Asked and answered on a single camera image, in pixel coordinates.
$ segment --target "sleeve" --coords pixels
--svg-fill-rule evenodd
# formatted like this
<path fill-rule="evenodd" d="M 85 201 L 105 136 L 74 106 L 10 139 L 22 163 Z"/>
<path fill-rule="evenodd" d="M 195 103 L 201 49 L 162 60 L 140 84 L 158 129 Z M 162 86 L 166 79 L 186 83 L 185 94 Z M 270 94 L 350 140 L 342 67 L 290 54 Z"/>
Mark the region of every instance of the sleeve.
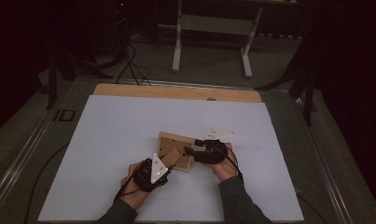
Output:
<path fill-rule="evenodd" d="M 272 223 L 252 202 L 238 176 L 222 181 L 219 190 L 226 223 Z"/>
<path fill-rule="evenodd" d="M 115 201 L 108 211 L 96 224 L 128 224 L 133 223 L 137 217 L 137 212 L 122 200 Z"/>

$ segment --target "person's left hand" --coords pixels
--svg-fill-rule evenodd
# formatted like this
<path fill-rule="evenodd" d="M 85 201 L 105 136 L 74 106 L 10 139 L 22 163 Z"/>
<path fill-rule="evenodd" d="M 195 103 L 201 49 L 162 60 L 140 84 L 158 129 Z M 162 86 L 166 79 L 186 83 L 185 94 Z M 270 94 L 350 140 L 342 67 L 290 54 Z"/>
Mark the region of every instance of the person's left hand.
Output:
<path fill-rule="evenodd" d="M 129 166 L 129 173 L 126 177 L 121 179 L 121 185 L 125 185 L 126 181 L 130 178 L 135 169 L 139 166 L 141 162 L 136 164 L 131 164 Z M 120 199 L 127 203 L 131 208 L 137 210 L 144 203 L 146 197 L 149 195 L 149 192 L 140 190 L 132 178 L 129 184 L 126 186 L 125 190 L 122 192 Z"/>

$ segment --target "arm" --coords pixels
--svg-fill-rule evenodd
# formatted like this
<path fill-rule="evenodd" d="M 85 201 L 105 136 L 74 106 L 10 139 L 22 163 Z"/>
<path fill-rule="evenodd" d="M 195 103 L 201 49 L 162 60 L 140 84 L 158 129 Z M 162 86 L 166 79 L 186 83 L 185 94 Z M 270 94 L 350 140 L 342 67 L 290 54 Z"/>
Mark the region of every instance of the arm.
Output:
<path fill-rule="evenodd" d="M 129 183 L 126 183 L 134 170 L 139 166 L 139 163 L 129 166 L 128 176 L 121 180 L 121 185 L 126 185 L 126 189 L 122 192 L 120 198 L 116 200 L 108 211 L 95 223 L 97 224 L 127 224 L 133 223 L 138 213 L 136 210 L 144 203 L 149 192 L 139 190 L 135 185 L 133 178 Z"/>
<path fill-rule="evenodd" d="M 234 154 L 231 153 L 231 144 L 226 143 L 226 147 L 228 148 L 228 157 L 236 162 Z M 218 164 L 207 164 L 207 166 L 213 169 L 214 174 L 221 181 L 219 190 L 226 223 L 272 223 L 252 202 L 251 197 L 245 191 L 242 180 L 237 176 L 236 168 L 230 161 L 223 160 Z"/>

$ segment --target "table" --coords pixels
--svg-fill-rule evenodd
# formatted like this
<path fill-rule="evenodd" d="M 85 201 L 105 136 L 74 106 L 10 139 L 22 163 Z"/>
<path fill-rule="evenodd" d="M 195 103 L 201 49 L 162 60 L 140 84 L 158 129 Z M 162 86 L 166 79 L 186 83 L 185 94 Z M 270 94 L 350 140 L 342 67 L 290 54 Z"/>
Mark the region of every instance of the table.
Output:
<path fill-rule="evenodd" d="M 260 3 L 260 6 L 254 10 L 255 18 L 253 20 L 235 20 L 207 16 L 188 15 L 182 12 L 182 0 L 178 1 L 178 18 L 176 21 L 176 44 L 174 50 L 173 71 L 179 71 L 179 64 L 181 61 L 181 35 L 182 30 L 195 30 L 204 32 L 215 32 L 231 35 L 247 35 L 247 41 L 243 48 L 241 48 L 241 56 L 243 61 L 244 73 L 246 77 L 252 77 L 251 64 L 248 58 L 248 52 L 251 48 L 252 41 L 255 37 L 255 32 L 258 28 L 259 19 L 263 11 L 263 3 L 278 3 L 278 4 L 296 4 L 295 0 L 254 0 L 245 1 L 251 3 Z"/>
<path fill-rule="evenodd" d="M 113 84 L 99 85 L 87 102 L 39 220 L 100 217 L 111 205 L 128 164 L 156 151 L 158 131 L 200 138 L 210 125 L 237 131 L 229 140 L 247 192 L 265 215 L 279 222 L 303 220 L 270 116 L 257 92 Z M 223 220 L 216 178 L 199 163 L 192 163 L 189 173 L 172 171 L 169 183 L 155 191 L 136 221 Z"/>

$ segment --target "hand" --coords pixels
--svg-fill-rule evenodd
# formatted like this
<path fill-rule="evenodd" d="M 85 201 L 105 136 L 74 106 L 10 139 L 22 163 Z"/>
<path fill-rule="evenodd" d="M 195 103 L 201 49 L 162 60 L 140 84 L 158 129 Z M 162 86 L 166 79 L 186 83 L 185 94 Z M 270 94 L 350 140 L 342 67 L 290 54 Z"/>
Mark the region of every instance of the hand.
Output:
<path fill-rule="evenodd" d="M 140 162 L 136 164 L 131 164 L 129 166 L 128 176 L 121 179 L 121 186 L 126 184 L 127 180 L 135 171 L 135 169 L 139 166 L 139 164 Z M 130 180 L 129 184 L 126 186 L 125 190 L 122 192 L 122 194 L 126 194 L 126 195 L 121 196 L 120 199 L 124 201 L 125 203 L 127 203 L 131 208 L 137 210 L 144 203 L 146 197 L 149 195 L 149 192 L 140 190 L 133 180 L 134 178 Z"/>
<path fill-rule="evenodd" d="M 228 149 L 228 157 L 235 163 L 237 160 L 234 154 L 231 152 L 232 147 L 230 143 L 225 143 L 226 148 Z M 233 164 L 228 159 L 223 160 L 217 164 L 205 164 L 208 167 L 213 169 L 214 174 L 219 178 L 220 181 L 227 180 L 231 177 L 237 175 L 237 170 Z"/>

